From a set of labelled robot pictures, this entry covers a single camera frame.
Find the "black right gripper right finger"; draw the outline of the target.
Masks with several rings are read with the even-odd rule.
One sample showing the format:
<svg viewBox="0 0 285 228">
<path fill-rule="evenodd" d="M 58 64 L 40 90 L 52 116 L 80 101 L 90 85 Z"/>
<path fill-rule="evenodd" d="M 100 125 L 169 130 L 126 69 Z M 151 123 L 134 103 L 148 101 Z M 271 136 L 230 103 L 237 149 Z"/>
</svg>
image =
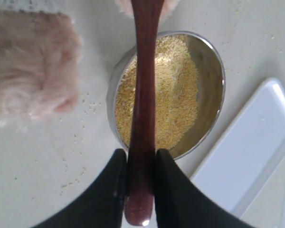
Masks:
<svg viewBox="0 0 285 228">
<path fill-rule="evenodd" d="M 155 159 L 154 196 L 160 228 L 250 228 L 207 198 L 181 171 L 166 149 Z"/>
</svg>

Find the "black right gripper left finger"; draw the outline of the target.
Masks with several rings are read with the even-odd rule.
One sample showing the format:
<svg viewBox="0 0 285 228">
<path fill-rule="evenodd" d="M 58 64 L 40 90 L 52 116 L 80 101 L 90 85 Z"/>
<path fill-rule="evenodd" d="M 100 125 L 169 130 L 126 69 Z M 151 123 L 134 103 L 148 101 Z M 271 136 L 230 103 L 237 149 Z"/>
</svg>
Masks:
<svg viewBox="0 0 285 228">
<path fill-rule="evenodd" d="M 126 190 L 126 154 L 116 149 L 96 180 L 72 203 L 36 228 L 119 228 Z"/>
</svg>

